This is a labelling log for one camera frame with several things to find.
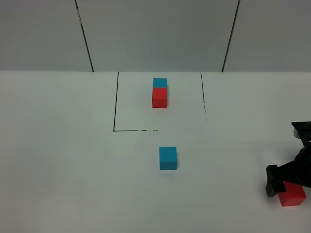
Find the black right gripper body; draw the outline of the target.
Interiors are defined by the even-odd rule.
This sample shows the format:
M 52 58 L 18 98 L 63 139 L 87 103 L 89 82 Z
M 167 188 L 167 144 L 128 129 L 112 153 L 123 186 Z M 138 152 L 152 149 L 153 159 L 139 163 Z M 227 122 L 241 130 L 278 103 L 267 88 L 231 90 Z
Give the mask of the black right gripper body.
M 303 148 L 293 161 L 279 167 L 281 181 L 311 186 L 311 122 L 292 122 Z

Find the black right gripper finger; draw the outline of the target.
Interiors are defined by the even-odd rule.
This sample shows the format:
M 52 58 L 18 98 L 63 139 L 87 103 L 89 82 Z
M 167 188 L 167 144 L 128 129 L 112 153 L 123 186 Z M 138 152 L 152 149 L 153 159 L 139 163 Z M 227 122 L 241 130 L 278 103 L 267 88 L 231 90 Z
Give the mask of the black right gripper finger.
M 266 193 L 268 197 L 273 197 L 278 193 L 286 192 L 284 185 L 284 174 L 285 171 L 277 165 L 269 165 L 266 168 L 267 183 L 266 183 Z

